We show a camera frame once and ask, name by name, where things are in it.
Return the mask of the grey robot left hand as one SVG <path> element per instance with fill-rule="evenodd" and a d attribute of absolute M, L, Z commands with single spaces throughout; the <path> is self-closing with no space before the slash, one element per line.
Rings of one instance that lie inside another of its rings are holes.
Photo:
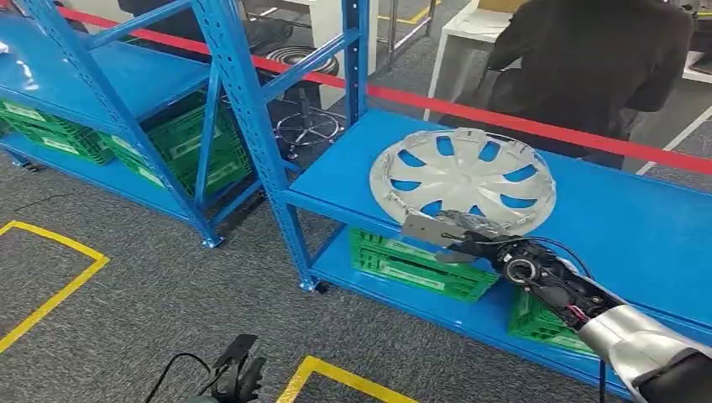
<path fill-rule="evenodd" d="M 247 356 L 231 365 L 223 376 L 225 383 L 220 401 L 239 403 L 257 400 L 267 361 L 265 356 Z"/>

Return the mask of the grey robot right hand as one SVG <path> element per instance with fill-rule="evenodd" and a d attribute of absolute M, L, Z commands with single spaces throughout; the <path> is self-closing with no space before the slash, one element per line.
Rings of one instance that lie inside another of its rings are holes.
<path fill-rule="evenodd" d="M 492 260 L 497 249 L 515 236 L 487 217 L 455 210 L 441 210 L 435 218 L 439 222 L 461 228 L 464 233 L 456 235 L 448 230 L 442 236 L 453 242 L 448 251 L 437 252 L 436 259 L 447 264 L 470 263 L 479 258 Z"/>

